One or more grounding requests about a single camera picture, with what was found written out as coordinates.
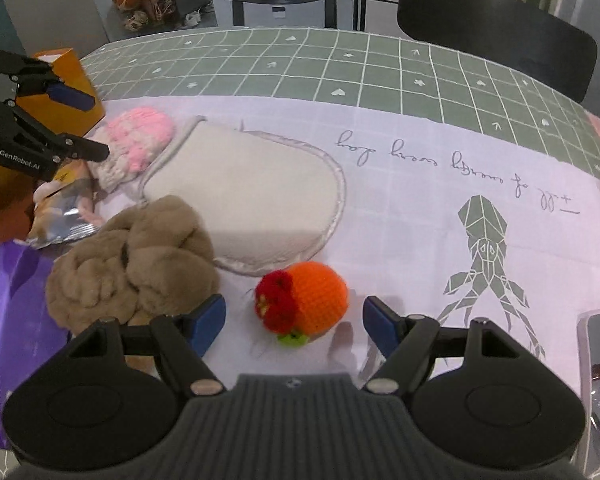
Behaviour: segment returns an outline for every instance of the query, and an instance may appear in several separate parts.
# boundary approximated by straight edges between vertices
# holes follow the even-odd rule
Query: blue gripper pad
[[[362,322],[366,333],[385,358],[401,342],[400,326],[404,320],[375,296],[368,296],[362,307]]]
[[[96,99],[93,96],[67,86],[64,83],[50,85],[46,89],[46,94],[52,101],[76,108],[81,112],[88,112],[96,105]]]
[[[212,295],[196,309],[195,315],[186,337],[193,351],[202,357],[224,326],[226,319],[224,298],[220,294]]]

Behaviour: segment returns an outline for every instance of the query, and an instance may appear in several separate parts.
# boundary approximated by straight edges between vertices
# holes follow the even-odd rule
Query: beige plush toy
[[[101,317],[138,325],[191,312],[218,291],[213,257],[198,215],[178,197],[131,207],[56,260],[49,314],[77,335]],[[130,364],[148,368],[146,359]]]

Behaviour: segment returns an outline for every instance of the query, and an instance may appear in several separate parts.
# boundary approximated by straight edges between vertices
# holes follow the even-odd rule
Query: handwritten text
[[[403,147],[404,140],[395,139],[393,145],[391,146],[391,151],[389,152],[389,154],[391,156],[398,156],[402,160],[410,160],[411,162],[428,162],[429,164],[433,164],[434,166],[438,165],[438,163],[435,160],[433,160],[432,158],[427,158],[426,156],[418,158],[417,156],[413,155],[405,155],[403,152],[400,151],[401,149],[403,149]]]
[[[515,178],[512,178],[512,181],[516,183],[516,198],[520,198],[522,196],[522,189],[526,189],[528,185],[522,183],[522,179],[517,173],[514,173],[514,175]]]
[[[564,200],[565,206],[569,205],[569,202],[571,202],[571,200],[572,200],[565,194],[558,197],[558,195],[556,195],[555,193],[552,193],[552,192],[544,190],[544,189],[538,188],[538,191],[542,194],[542,196],[540,197],[540,207],[542,208],[542,211],[548,211],[549,213],[553,213],[555,211],[555,200]],[[562,211],[563,213],[571,213],[573,215],[580,214],[579,211],[575,211],[572,209],[563,209],[563,208],[558,208],[558,209],[560,211]]]
[[[481,178],[495,180],[496,182],[504,184],[504,180],[502,180],[499,176],[493,176],[487,173],[483,173],[481,171],[475,171],[474,168],[472,168],[467,163],[465,163],[464,160],[462,160],[462,152],[456,151],[453,153],[453,155],[451,156],[451,167],[455,170],[460,171],[460,173],[464,176],[474,175],[479,176]]]
[[[369,154],[375,153],[376,150],[372,148],[365,148],[364,146],[353,146],[352,144],[345,144],[349,139],[353,137],[353,132],[351,130],[346,130],[340,134],[338,137],[338,142],[336,142],[336,146],[340,148],[348,148],[350,152],[360,152],[360,156],[358,157],[358,161],[356,163],[357,166],[362,167],[369,160]]]

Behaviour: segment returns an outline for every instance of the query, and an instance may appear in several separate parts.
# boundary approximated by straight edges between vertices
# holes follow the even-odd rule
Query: pink knitted toy
[[[91,173],[102,189],[112,192],[146,170],[173,134],[174,124],[167,115],[154,108],[133,108],[98,128],[91,137],[107,144],[110,151],[104,162],[88,163]]]

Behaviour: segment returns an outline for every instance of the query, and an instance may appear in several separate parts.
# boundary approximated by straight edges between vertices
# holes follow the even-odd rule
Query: plastic bag
[[[45,283],[53,261],[38,251],[7,242],[0,245],[0,448],[8,440],[2,409],[10,392],[61,349],[69,333],[46,311]]]
[[[61,168],[33,197],[36,209],[27,243],[34,249],[81,240],[104,224],[93,212],[93,179],[83,161]]]

